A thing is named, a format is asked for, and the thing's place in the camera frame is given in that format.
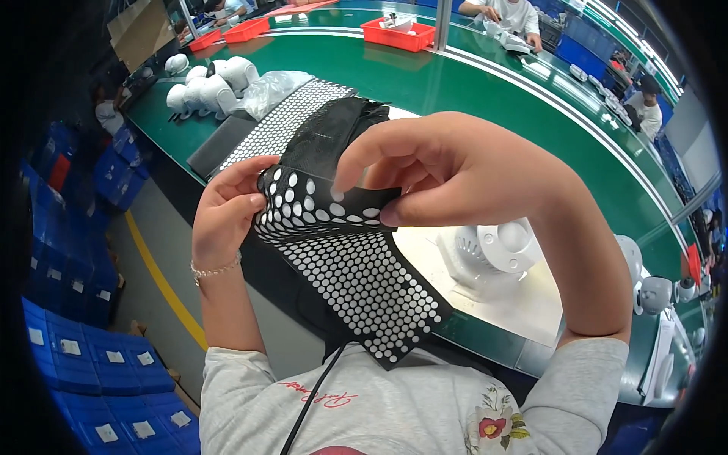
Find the gray floor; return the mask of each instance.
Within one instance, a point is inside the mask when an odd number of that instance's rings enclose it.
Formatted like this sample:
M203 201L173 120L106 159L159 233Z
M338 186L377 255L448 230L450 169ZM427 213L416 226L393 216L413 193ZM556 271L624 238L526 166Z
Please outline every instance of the gray floor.
M189 271L192 229L152 179L145 183L130 210L165 279L202 325L199 295ZM108 233L111 247L119 255L119 270L127 282L114 330L128 331L132 320L147 324L146 335L160 357L168 368L180 373L180 385L199 402L205 352L154 282L134 243L126 218L115 218ZM255 289L248 286L248 291L276 378L283 379L320 365L323 341L283 314Z

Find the red plastic tray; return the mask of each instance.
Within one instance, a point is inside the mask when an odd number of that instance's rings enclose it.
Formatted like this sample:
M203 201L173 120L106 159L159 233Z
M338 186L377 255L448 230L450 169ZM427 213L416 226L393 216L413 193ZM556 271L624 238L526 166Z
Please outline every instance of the red plastic tray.
M383 17L361 25L361 28L364 29L364 41L418 52L429 46L435 36L435 27L431 25L413 23L412 31L416 34L410 35L403 31L382 28L379 25L380 22L384 22Z
M223 37L228 43L243 43L270 29L271 24L268 22L268 18L260 17L259 19L246 20L243 23L239 23L223 33Z
M210 33L206 33L205 35L202 35L198 39L195 39L193 42L189 44L189 49L192 52L197 52L198 50L203 50L206 47L209 47L212 43L219 40L222 36L222 33L220 32L220 29L213 30Z

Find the bracelet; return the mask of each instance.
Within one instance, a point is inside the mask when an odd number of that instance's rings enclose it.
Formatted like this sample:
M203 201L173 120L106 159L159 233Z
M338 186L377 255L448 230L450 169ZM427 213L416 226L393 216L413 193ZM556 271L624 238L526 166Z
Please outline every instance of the bracelet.
M222 266L219 269L215 270L197 270L194 268L194 262L189 262L189 268L192 269L192 277L194 278L194 285L196 285L199 288L199 279L202 277L211 277L213 275L221 274L223 272L227 272L228 270L232 269L236 265L240 264L240 261L242 260L242 254L240 254L240 250L235 252L235 260L232 261L230 264L227 264L226 266Z

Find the yellow floor line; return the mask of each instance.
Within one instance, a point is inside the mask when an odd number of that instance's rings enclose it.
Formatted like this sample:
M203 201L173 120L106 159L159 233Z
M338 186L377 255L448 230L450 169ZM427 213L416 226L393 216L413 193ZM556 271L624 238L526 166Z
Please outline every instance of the yellow floor line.
M194 317L189 314L189 311L187 311L187 308L182 304L182 301L179 299L179 297L177 297L175 291L172 290L172 286L170 286L170 283L168 283L165 279L162 271L159 270L159 267L154 261L154 258L151 257L149 248L146 247L144 238L142 238L141 233L139 232L139 228L137 227L136 222L134 222L134 217L132 217L131 211L127 210L124 216L127 219L129 230L132 232L132 238L134 239L134 243L137 245L137 249L139 249L141 258L144 260L144 264L149 270L151 277L154 278L154 282L157 284L157 287L162 292L165 300L167 300L167 303L170 305L170 308L172 308L172 311L175 312L177 318L179 318L182 325L184 325L189 334L192 335L192 338L197 341L199 347L207 351L205 332L203 331L202 327L199 326Z

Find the gray shirt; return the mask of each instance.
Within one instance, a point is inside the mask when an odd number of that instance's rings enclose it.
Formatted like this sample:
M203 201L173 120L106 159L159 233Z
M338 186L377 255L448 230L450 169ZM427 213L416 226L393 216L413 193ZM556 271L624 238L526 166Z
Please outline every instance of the gray shirt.
M344 446L368 455L595 454L628 352L616 339L566 344L519 408L502 382L422 349L403 360L410 366L384 371L350 344L322 383L290 453ZM326 364L276 381L260 352L209 348L202 453L278 454Z

